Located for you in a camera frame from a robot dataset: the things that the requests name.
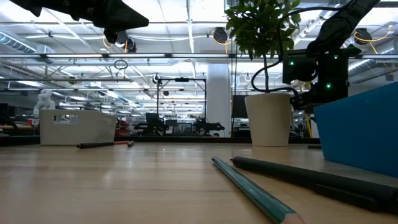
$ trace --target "white plant pot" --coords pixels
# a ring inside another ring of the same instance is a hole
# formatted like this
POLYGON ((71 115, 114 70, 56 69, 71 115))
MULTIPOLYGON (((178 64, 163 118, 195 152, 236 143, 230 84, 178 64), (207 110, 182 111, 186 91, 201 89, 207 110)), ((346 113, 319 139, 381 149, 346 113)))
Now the white plant pot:
POLYGON ((290 95, 265 93, 246 97, 253 146, 284 147, 289 143, 290 95))

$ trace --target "wooden table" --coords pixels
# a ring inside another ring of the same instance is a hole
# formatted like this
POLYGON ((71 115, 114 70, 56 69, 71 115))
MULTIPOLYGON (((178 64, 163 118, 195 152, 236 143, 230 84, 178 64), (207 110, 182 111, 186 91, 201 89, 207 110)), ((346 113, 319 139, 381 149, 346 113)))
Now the wooden table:
MULTIPOLYGON (((246 156, 398 187, 398 179, 325 161, 305 146, 136 143, 0 147, 0 223, 270 223, 212 163, 246 156)), ((306 223, 398 223, 241 170, 306 223)))

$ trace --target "teal pencil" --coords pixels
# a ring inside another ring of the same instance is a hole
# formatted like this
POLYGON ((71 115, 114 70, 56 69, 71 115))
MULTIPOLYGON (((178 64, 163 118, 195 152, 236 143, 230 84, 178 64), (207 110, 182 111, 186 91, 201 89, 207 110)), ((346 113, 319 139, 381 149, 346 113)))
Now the teal pencil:
POLYGON ((291 208, 217 157, 211 159, 276 224, 304 224, 291 208))

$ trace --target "white crate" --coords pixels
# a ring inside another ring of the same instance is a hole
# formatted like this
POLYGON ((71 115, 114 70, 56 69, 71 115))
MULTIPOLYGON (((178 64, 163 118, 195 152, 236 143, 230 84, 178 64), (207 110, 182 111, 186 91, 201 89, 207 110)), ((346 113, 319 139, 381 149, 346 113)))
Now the white crate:
POLYGON ((40 143, 43 146, 72 146, 113 142, 116 123, 115 116, 100 111, 40 110, 40 143), (59 119, 66 115, 68 121, 59 119))

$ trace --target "green leaves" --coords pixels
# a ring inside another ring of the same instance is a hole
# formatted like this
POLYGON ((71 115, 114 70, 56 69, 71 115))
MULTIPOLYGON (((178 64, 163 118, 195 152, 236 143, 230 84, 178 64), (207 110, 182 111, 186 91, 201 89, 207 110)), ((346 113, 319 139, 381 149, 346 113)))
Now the green leaves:
POLYGON ((297 14, 285 19, 278 27, 279 18, 289 13, 289 9, 297 7, 299 0, 239 0, 237 6, 226 10, 228 22, 226 29, 230 30, 230 38, 236 37, 235 42, 242 52, 247 52, 250 59, 271 54, 280 54, 278 32, 282 37, 283 49, 294 48, 294 41, 290 36, 298 29, 301 17, 297 14))
POLYGON ((294 14, 293 16, 292 16, 292 20, 293 20, 293 22, 301 22, 301 17, 300 17, 300 14, 294 14))
POLYGON ((294 1, 294 2, 292 3, 291 9, 294 9, 295 7, 299 6, 299 4, 300 4, 300 0, 294 1))

